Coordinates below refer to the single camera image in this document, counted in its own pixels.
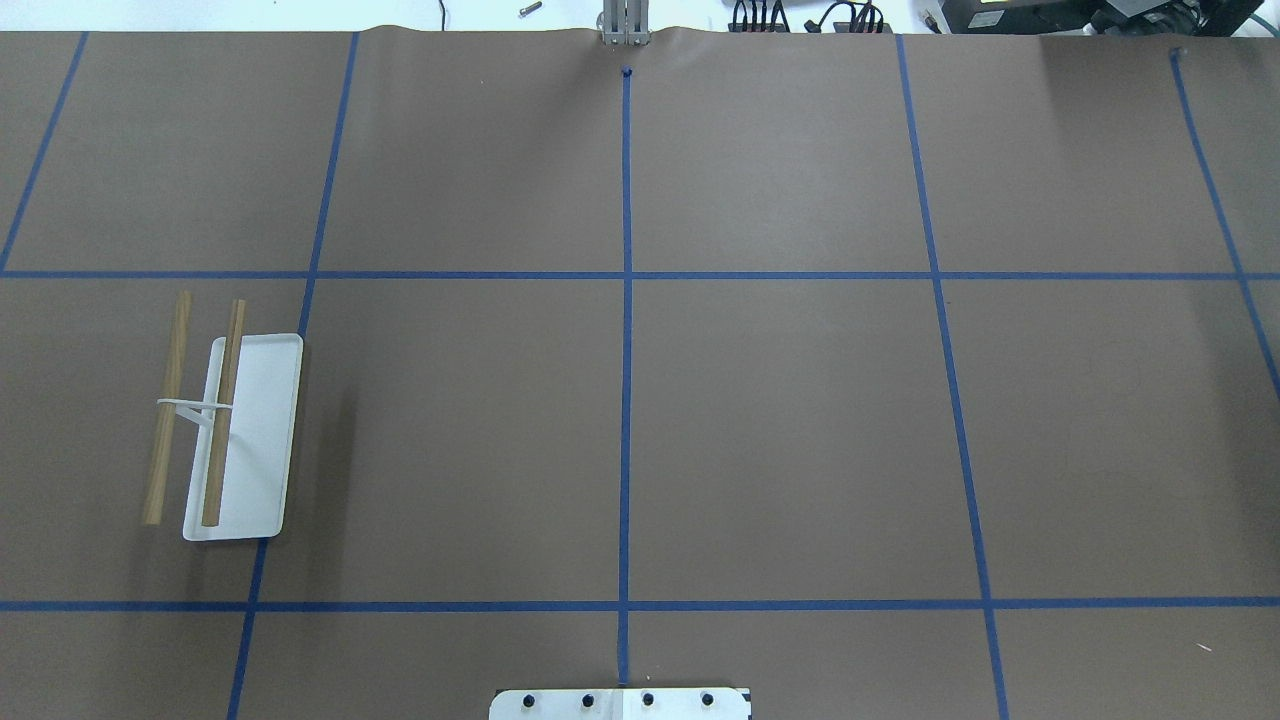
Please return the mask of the aluminium frame post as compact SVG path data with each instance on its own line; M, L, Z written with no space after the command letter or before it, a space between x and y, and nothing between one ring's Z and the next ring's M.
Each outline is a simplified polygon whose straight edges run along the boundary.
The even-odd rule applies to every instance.
M649 45L650 3L648 0L605 0L596 20L602 42L613 47L640 47Z

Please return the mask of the white rack with wooden bars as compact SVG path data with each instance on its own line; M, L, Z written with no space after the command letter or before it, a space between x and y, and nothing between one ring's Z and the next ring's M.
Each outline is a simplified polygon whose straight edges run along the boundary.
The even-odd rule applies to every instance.
M201 398L179 398L193 306L175 299L163 393L141 511L143 527L163 520L178 421L196 427L182 537L191 542L257 541L280 534L300 406L305 340L297 333L246 333L247 302L232 304L227 333L214 340Z

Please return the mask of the white pedestal column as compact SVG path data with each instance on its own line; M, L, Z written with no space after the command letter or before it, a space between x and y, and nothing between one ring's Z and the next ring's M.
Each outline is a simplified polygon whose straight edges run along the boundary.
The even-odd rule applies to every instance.
M502 691L489 719L751 719L750 691L731 687Z

